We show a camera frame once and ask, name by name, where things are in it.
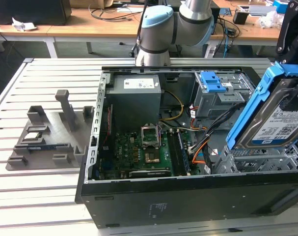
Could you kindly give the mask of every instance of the motherboard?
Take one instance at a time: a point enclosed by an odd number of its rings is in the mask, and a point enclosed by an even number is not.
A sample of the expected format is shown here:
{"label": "motherboard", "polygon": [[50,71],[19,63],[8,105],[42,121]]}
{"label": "motherboard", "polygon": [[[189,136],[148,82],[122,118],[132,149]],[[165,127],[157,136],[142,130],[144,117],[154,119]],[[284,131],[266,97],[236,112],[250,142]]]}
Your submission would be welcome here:
{"label": "motherboard", "polygon": [[[143,145],[158,140],[158,147]],[[190,175],[187,149],[191,145],[188,132],[159,131],[158,136],[141,132],[116,133],[114,154],[104,156],[100,178],[124,179]]]}

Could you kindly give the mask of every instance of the black box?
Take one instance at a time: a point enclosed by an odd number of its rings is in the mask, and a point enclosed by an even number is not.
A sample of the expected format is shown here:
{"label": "black box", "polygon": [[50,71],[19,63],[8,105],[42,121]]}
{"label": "black box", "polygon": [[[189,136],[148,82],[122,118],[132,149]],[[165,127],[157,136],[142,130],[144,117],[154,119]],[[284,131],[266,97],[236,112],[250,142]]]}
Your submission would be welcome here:
{"label": "black box", "polygon": [[35,25],[64,25],[71,15],[69,0],[0,0],[0,25],[12,24],[12,17]]}
{"label": "black box", "polygon": [[244,25],[249,12],[236,11],[234,14],[233,22],[237,25]]}

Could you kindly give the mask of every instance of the yellow cable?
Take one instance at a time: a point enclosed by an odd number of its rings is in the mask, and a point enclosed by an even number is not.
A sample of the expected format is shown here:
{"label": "yellow cable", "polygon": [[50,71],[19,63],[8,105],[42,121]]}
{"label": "yellow cable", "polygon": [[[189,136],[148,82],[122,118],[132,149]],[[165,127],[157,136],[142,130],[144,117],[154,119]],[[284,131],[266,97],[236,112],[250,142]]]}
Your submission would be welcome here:
{"label": "yellow cable", "polygon": [[165,90],[165,89],[164,89],[164,91],[170,93],[171,95],[173,95],[177,99],[177,101],[180,103],[181,110],[180,110],[180,113],[177,116],[170,117],[170,118],[164,118],[164,119],[160,119],[160,120],[174,120],[174,119],[180,117],[183,114],[183,112],[184,112],[184,105],[183,105],[182,101],[175,94],[173,94],[172,92],[170,92],[168,90]]}

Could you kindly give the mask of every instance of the chip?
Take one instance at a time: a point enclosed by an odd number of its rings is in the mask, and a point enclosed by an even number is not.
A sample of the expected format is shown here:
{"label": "chip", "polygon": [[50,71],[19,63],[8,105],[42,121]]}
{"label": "chip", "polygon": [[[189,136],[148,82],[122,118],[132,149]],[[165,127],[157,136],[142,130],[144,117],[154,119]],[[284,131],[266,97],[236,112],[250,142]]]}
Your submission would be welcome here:
{"label": "chip", "polygon": [[159,163],[160,162],[160,150],[154,147],[148,147],[144,150],[145,163]]}

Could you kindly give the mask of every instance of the slotted metal table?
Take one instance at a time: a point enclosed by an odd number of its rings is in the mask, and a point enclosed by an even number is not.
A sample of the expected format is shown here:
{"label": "slotted metal table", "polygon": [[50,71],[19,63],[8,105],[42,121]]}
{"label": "slotted metal table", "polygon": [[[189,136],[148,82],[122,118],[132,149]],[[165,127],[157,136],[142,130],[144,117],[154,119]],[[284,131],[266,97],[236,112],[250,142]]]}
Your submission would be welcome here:
{"label": "slotted metal table", "polygon": [[[242,229],[242,235],[298,235],[298,204],[276,217],[98,230],[85,206],[74,202],[79,168],[6,170],[6,161],[27,122],[31,105],[42,105],[46,111],[61,111],[54,95],[58,89],[67,89],[75,110],[94,106],[102,66],[133,63],[133,59],[26,59],[22,63],[0,96],[0,236],[223,235],[228,228]],[[262,76],[270,61],[173,59],[172,64],[252,66]]]}

